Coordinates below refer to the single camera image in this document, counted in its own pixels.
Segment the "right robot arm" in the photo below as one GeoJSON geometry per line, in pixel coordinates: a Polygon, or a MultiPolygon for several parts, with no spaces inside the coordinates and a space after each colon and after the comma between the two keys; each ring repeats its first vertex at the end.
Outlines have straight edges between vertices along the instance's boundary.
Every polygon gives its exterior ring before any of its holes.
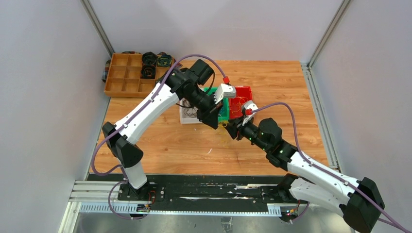
{"type": "Polygon", "coordinates": [[[225,129],[233,139],[248,139],[266,152],[273,166],[288,172],[277,192],[283,202],[308,201],[335,212],[360,233],[372,231],[385,207],[373,180],[346,176],[310,158],[282,139],[282,130],[272,118],[259,125],[237,118],[225,129]]]}

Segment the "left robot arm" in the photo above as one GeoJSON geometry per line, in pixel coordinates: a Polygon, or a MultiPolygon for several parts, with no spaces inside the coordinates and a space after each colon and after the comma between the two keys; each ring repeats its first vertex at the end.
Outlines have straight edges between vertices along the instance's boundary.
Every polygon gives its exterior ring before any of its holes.
{"type": "Polygon", "coordinates": [[[121,163],[131,186],[130,194],[136,200],[144,200],[149,194],[147,177],[141,164],[144,153],[136,143],[163,112],[185,99],[197,109],[196,115],[201,123],[217,129],[222,105],[213,93],[200,88],[214,75],[214,70],[201,59],[190,68],[168,71],[157,80],[153,93],[132,112],[115,124],[104,124],[106,144],[121,163]]]}

